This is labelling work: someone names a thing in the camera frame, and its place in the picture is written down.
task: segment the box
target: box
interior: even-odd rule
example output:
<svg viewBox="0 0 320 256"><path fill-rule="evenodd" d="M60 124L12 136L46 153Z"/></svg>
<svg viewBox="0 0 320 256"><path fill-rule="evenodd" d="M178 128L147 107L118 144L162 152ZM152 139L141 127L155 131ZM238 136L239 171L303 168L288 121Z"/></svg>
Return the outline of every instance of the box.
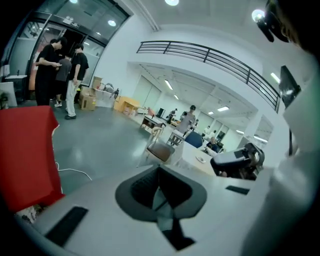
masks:
<svg viewBox="0 0 320 256"><path fill-rule="evenodd" d="M99 87L101 85L101 81L102 81L101 77L94 76L93 77L93 82L92 82L92 88L93 89L99 89Z"/></svg>
<svg viewBox="0 0 320 256"><path fill-rule="evenodd" d="M82 110L95 110L96 91L92 88L82 86L79 96L79 105Z"/></svg>

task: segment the hair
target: hair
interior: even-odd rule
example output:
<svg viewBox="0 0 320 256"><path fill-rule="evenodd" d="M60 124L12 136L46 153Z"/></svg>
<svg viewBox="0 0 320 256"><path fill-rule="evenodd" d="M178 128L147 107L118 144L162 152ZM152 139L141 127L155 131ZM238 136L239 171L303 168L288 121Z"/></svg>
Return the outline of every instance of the hair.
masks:
<svg viewBox="0 0 320 256"><path fill-rule="evenodd" d="M61 43L62 47L65 47L68 43L67 39L65 37L60 37L56 40L57 43Z"/></svg>
<svg viewBox="0 0 320 256"><path fill-rule="evenodd" d="M84 50L84 45L82 43L77 43L75 45L74 49L76 50L76 49L79 49L79 48L81 48L81 50Z"/></svg>

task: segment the shoe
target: shoe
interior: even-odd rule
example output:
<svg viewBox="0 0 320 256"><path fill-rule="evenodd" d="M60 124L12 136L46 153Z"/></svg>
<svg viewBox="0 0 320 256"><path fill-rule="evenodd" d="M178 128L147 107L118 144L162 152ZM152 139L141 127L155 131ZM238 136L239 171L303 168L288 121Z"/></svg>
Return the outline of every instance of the shoe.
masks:
<svg viewBox="0 0 320 256"><path fill-rule="evenodd" d="M62 107L61 101L60 101L60 103L57 101L57 103L54 104L54 106L55 106L56 108Z"/></svg>
<svg viewBox="0 0 320 256"><path fill-rule="evenodd" d="M75 116L66 115L66 116L64 117L64 119L66 119L66 120L71 120L71 119L76 119L76 118L77 118L76 115L75 115Z"/></svg>

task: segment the black railing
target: black railing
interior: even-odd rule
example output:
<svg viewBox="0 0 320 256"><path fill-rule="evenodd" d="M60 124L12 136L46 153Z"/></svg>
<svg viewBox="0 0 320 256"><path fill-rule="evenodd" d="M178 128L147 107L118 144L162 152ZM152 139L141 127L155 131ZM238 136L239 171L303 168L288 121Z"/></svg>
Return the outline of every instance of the black railing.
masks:
<svg viewBox="0 0 320 256"><path fill-rule="evenodd" d="M254 69L222 51L190 42L144 41L136 53L170 54L215 66L250 86L278 112L280 95L271 84Z"/></svg>

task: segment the black t-shirt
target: black t-shirt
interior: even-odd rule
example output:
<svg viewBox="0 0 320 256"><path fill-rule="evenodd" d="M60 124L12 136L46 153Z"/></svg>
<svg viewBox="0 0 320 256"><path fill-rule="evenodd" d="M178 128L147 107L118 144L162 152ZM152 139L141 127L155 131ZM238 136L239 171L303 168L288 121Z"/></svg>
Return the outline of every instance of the black t-shirt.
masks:
<svg viewBox="0 0 320 256"><path fill-rule="evenodd" d="M39 60L40 58L44 58L48 62L56 62L57 55L55 53L54 47L51 44L46 45L38 56ZM55 73L56 68L54 68L53 66L39 65L35 79L37 81L50 81Z"/></svg>
<svg viewBox="0 0 320 256"><path fill-rule="evenodd" d="M80 65L80 70L78 73L77 80L82 81L85 76L86 69L89 68L88 60L83 52L79 52L72 60L72 68L69 75L69 80L73 80L75 77L76 66Z"/></svg>

